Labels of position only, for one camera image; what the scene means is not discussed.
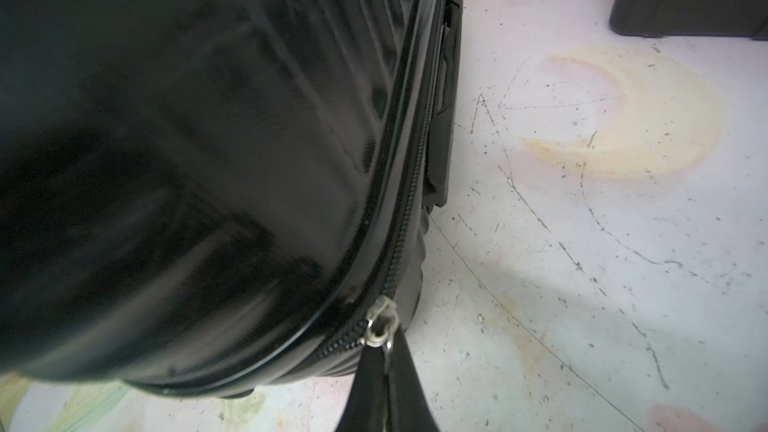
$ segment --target floor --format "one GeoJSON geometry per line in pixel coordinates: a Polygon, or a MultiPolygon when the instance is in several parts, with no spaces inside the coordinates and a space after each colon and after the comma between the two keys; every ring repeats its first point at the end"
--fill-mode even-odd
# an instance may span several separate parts
{"type": "MultiPolygon", "coordinates": [[[[466,0],[408,333],[444,431],[768,430],[768,44],[617,36],[611,3],[466,0]]],[[[231,401],[0,382],[8,432],[323,432],[351,379],[231,401]]]]}

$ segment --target black suitcase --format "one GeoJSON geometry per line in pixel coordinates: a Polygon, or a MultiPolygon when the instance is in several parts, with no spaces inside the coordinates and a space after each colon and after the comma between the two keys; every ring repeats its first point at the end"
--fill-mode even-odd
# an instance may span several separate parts
{"type": "Polygon", "coordinates": [[[376,298],[418,302],[461,3],[0,0],[0,373],[353,372],[376,298]]]}

